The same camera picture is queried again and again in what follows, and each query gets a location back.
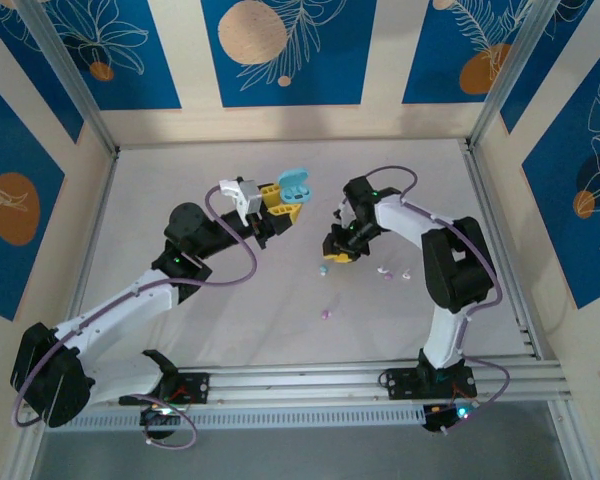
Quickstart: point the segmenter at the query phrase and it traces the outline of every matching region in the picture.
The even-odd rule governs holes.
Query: robotic arm
[[[420,351],[414,371],[402,372],[398,398],[449,398],[454,385],[477,393],[471,369],[464,366],[456,348],[466,312],[486,299],[494,286],[478,258],[448,228],[431,216],[405,208],[394,188],[374,190],[367,177],[350,180],[345,200],[334,212],[337,221],[323,243],[323,255],[337,263],[369,255],[369,242],[392,231],[422,250],[427,290],[435,303],[429,338]],[[493,268],[478,222],[471,217],[452,220],[438,216],[460,230]]]
[[[220,182],[216,190],[231,197],[236,205],[221,220],[243,240],[254,237],[262,249],[271,237],[295,223],[302,207],[300,203],[283,203],[277,184],[258,187],[239,177]],[[176,207],[164,233],[167,240],[163,252],[131,286],[103,305],[53,329],[37,323],[24,333],[11,375],[11,385],[17,391],[43,356],[52,348],[57,349],[24,395],[50,427],[64,425],[91,404],[132,394],[150,393],[173,404],[192,401],[182,392],[195,391],[201,398],[206,397],[205,379],[204,385],[195,385],[195,390],[184,388],[200,379],[179,373],[157,351],[145,351],[125,361],[99,361],[104,352],[132,330],[196,293],[212,273],[203,260],[238,243],[221,222],[210,220],[195,203]],[[172,279],[191,279],[197,285],[170,283]],[[99,314],[97,321],[80,327],[95,314]],[[58,348],[60,339],[71,332],[75,334]]]

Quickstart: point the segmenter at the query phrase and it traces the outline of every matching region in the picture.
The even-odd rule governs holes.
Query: white floor
[[[201,289],[194,297],[121,342],[109,355],[158,348],[178,366],[322,363],[415,358],[427,339],[433,304],[424,285],[421,252],[386,233],[371,243],[372,254],[350,265],[330,265],[325,277],[322,241],[347,180],[379,165],[414,168],[420,183],[410,198],[450,217],[482,220],[454,140],[330,141],[200,144],[127,150],[119,166],[83,310],[96,306],[149,268],[164,246],[171,210],[203,204],[220,179],[238,175],[275,182],[286,169],[306,167],[314,197],[296,225],[260,251],[258,272],[232,288]],[[377,188],[402,188],[403,172],[371,178]],[[231,203],[216,198],[221,212]],[[239,247],[208,262],[212,279],[230,280],[248,271]],[[384,280],[376,269],[390,268]],[[411,280],[401,274],[410,270]],[[331,318],[321,312],[329,309]],[[508,299],[475,316],[465,351],[515,355],[524,345]]]

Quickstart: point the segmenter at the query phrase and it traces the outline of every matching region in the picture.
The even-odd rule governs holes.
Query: white ventilation grille
[[[422,406],[383,406],[347,408],[276,408],[198,410],[188,414],[198,430],[230,430],[244,428],[346,427],[378,425],[422,425]],[[138,410],[85,413],[63,427],[49,432],[129,431],[139,430]],[[179,418],[152,430],[186,428]]]

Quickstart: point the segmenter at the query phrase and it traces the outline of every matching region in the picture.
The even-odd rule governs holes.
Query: yellow object
[[[324,258],[325,258],[325,260],[333,260],[336,263],[350,263],[351,262],[349,255],[347,255],[346,253],[340,253],[338,255],[325,255]]]
[[[286,215],[289,214],[289,217],[291,218],[291,223],[295,224],[296,220],[298,219],[298,215],[300,214],[300,210],[302,210],[302,204],[300,203],[291,203],[291,204],[280,204],[280,205],[276,205],[275,207],[270,207],[269,208],[269,213],[272,215]]]
[[[262,194],[262,201],[267,208],[277,207],[282,203],[280,200],[280,186],[279,185],[268,185],[260,189]]]

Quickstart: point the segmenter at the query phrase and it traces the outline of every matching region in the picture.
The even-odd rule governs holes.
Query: gray floor
[[[50,433],[34,480],[569,478],[543,403],[496,404],[444,437],[422,427],[201,431],[184,452],[140,433]]]

